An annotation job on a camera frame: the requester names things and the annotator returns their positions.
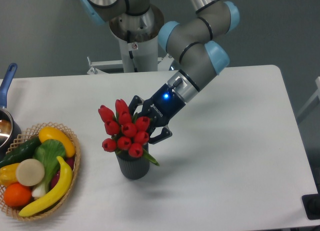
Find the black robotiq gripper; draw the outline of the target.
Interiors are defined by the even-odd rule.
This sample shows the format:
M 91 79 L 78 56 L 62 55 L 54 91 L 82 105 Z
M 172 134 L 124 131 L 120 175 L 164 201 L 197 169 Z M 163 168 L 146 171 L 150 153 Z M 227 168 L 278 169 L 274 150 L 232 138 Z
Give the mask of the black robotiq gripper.
M 164 84 L 149 99 L 144 100 L 135 95 L 128 108 L 133 116 L 138 106 L 142 106 L 142 110 L 137 115 L 151 118 L 152 127 L 163 127 L 159 135 L 149 138 L 149 144 L 157 144 L 173 135 L 167 124 L 185 105 L 185 102 L 167 84 Z

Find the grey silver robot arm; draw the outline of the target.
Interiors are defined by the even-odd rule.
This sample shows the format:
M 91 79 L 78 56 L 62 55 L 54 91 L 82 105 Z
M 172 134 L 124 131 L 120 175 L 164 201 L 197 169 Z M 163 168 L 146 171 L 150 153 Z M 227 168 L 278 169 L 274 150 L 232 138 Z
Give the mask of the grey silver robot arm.
M 180 64 L 180 69 L 151 98 L 135 96 L 129 105 L 131 113 L 141 106 L 140 116 L 151 118 L 149 134 L 162 129 L 150 138 L 150 144 L 169 138 L 170 119 L 229 65 L 229 56 L 215 38 L 239 24 L 238 8 L 229 1 L 191 0 L 196 18 L 180 24 L 165 22 L 150 0 L 80 2 L 95 23 L 109 25 L 119 43 L 124 72 L 156 71 L 159 48 Z

